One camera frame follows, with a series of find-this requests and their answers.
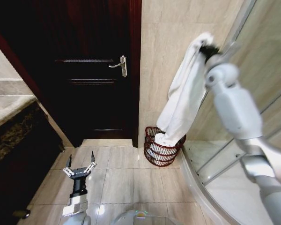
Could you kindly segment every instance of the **laundry basket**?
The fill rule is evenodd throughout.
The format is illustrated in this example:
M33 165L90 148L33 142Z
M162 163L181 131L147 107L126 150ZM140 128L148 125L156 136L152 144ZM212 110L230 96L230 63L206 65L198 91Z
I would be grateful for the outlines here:
M147 160L156 166L167 166L174 162L178 151L185 142L186 135L181 138L174 147L166 147L154 142L154 137L158 133L164 132L157 127L146 127L146 137L144 154Z

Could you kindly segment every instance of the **towel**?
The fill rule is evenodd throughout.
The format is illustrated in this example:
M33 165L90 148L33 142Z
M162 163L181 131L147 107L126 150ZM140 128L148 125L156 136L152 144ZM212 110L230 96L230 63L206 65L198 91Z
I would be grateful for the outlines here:
M157 120L158 128L165 134L156 134L156 143L175 146L190 129L206 93L205 56L199 49L202 45L210 45L212 41L213 36L205 32L188 46L170 86L169 100Z

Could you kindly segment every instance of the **doorway threshold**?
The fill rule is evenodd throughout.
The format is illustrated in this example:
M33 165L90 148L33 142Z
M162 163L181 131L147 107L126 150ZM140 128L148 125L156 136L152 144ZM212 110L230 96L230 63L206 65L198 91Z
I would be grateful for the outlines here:
M84 139L81 147L132 146L132 139Z

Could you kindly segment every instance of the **door handle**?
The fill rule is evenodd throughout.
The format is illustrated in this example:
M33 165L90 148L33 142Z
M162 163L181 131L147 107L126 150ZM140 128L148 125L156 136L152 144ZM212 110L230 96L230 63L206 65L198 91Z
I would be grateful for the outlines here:
M110 68L115 68L115 67L119 67L121 66L122 67L122 76L123 77L127 77L127 65L126 65L126 57L124 55L121 56L120 58L120 63L117 64L117 65L109 65L108 67Z

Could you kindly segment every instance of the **shower glass panel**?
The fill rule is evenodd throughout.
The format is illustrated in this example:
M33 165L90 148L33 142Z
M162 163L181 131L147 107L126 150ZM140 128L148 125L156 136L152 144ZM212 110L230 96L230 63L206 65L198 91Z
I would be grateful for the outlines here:
M260 110L264 136L281 148L281 0L253 2L236 39L241 48L231 62ZM258 186L240 166L244 152L221 124L212 93L188 133L185 153L207 191L240 224L272 224Z
M262 114L264 135L281 128L281 0L256 0L231 59L240 69L239 81L248 89ZM202 181L209 182L244 154L227 133L208 93L185 143L187 156Z

